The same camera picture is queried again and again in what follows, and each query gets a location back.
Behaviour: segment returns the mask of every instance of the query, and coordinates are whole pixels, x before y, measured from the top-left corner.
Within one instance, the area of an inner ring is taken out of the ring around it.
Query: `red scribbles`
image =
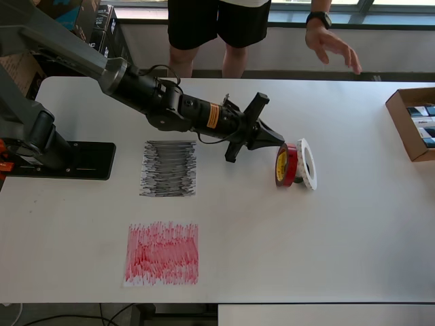
[[[197,284],[198,224],[130,225],[125,286]]]

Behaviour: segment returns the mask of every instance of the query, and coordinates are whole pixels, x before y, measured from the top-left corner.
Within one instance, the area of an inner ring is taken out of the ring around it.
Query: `black scribbles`
[[[141,196],[193,196],[196,141],[147,141],[143,152]]]

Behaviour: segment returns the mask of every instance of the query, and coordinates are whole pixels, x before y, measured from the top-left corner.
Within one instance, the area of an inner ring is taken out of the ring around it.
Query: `white shirt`
[[[221,0],[233,5],[242,5],[243,7],[261,7],[268,0]]]

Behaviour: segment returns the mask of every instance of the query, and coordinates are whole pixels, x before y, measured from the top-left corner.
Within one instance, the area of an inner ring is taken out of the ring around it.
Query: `cable on floor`
[[[104,319],[103,319],[103,307],[101,304],[98,304],[100,306],[100,316],[101,316],[101,322],[103,323],[103,326],[106,326],[106,324],[104,324]]]
[[[133,305],[133,304],[129,304],[129,305],[123,307],[123,309],[121,309],[121,310],[118,311],[117,313],[115,313],[114,316],[110,318],[109,323],[107,324],[107,326],[110,326],[110,324],[114,324],[114,325],[116,325],[116,324],[113,322],[113,320],[114,320],[114,319],[115,319],[115,318],[116,318],[116,317],[117,317],[121,312],[123,312],[124,310],[130,308],[132,305]]]
[[[107,318],[100,317],[100,316],[87,316],[85,314],[59,314],[59,315],[56,315],[56,316],[51,316],[51,317],[47,317],[47,318],[37,319],[36,321],[31,321],[30,323],[24,324],[23,326],[30,326],[30,325],[33,325],[33,324],[36,324],[36,323],[40,323],[42,321],[49,321],[50,319],[65,318],[65,317],[101,319],[101,320],[104,320],[104,321],[108,321],[109,324],[113,324],[114,326],[119,326],[117,323],[115,323],[115,322],[113,322],[113,321],[111,321],[111,320],[109,320]]]
[[[16,315],[15,321],[11,324],[11,326],[14,326],[16,324],[16,322],[18,321],[18,319],[20,319],[21,312],[22,312],[22,304],[20,304],[20,311],[18,311],[18,314]]]

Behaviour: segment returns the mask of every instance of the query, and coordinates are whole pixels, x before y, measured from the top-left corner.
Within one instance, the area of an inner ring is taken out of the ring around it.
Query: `person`
[[[359,74],[362,69],[355,51],[328,30],[331,2],[312,0],[305,41],[325,65],[330,51],[342,55],[345,64]],[[169,66],[180,77],[192,77],[199,47],[219,35],[226,44],[222,77],[240,78],[248,47],[266,37],[270,7],[271,0],[168,0]]]

